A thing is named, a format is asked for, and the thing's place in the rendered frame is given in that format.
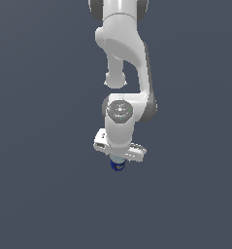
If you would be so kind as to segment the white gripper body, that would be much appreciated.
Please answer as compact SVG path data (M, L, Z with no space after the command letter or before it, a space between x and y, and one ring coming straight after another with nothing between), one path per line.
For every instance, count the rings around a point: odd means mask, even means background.
M108 143L107 133L105 128L100 128L94 138L93 148L96 151L105 153L106 155L115 155L127 160L141 162L144 158L147 149L142 145L131 143L123 153L113 151L113 147Z

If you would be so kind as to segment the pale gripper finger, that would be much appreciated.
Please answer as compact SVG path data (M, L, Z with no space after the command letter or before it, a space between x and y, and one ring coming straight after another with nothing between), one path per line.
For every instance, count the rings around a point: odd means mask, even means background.
M110 155L111 161L115 164L122 164L125 162L125 158L116 156L116 155Z

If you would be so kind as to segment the small blue object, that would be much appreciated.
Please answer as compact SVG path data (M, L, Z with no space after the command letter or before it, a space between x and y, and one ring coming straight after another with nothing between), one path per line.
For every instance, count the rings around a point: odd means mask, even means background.
M115 163L111 160L111 168L114 171L121 171L125 167L126 160L122 163Z

